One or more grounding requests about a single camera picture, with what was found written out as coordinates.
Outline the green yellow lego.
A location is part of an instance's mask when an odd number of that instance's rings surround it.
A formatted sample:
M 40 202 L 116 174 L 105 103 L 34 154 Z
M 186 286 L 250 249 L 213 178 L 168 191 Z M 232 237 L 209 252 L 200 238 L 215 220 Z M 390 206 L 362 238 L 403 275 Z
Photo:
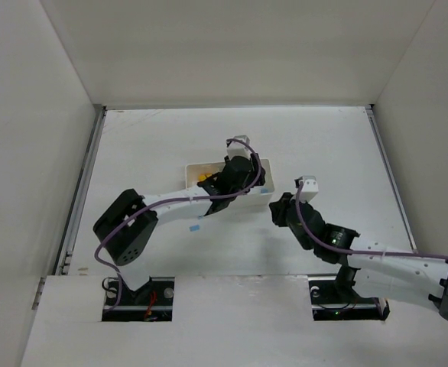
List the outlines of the green yellow lego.
M 202 182 L 205 181 L 207 178 L 211 177 L 212 174 L 211 173 L 204 173 L 198 176 L 198 182 Z

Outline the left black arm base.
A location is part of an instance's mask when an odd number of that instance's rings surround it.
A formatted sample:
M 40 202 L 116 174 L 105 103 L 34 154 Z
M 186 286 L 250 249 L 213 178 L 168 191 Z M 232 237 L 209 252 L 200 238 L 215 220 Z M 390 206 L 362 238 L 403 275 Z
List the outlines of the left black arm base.
M 103 322 L 170 322 L 173 316 L 175 278 L 149 278 L 142 288 L 118 291 L 117 278 L 105 278 Z

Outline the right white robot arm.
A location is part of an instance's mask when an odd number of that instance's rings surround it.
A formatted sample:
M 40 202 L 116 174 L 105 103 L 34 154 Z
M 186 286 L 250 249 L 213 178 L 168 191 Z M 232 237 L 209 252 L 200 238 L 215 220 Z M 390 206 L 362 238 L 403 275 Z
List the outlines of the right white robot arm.
M 270 203 L 271 220 L 288 228 L 300 247 L 339 265 L 335 285 L 347 297 L 389 298 L 436 311 L 448 321 L 448 256 L 398 252 L 362 240 L 354 229 L 324 221 L 290 192 Z

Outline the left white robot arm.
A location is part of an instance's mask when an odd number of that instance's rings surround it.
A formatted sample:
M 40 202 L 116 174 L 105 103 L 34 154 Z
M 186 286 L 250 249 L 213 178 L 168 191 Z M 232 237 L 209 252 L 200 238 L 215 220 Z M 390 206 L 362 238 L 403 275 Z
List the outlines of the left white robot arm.
M 196 185 L 162 195 L 140 195 L 124 190 L 93 226 L 96 238 L 109 253 L 125 286 L 138 291 L 144 275 L 131 274 L 129 268 L 142 255 L 155 229 L 183 219 L 202 219 L 226 209 L 239 194 L 265 183 L 265 169 L 259 155 L 226 157 L 221 171 Z

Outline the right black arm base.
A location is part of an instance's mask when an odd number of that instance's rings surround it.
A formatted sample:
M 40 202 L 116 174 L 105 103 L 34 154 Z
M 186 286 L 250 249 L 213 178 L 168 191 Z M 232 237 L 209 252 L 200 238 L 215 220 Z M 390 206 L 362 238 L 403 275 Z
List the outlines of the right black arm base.
M 308 278 L 312 315 L 315 321 L 386 321 L 388 301 L 361 297 L 352 289 L 356 270 L 342 266 L 336 275 L 313 275 Z

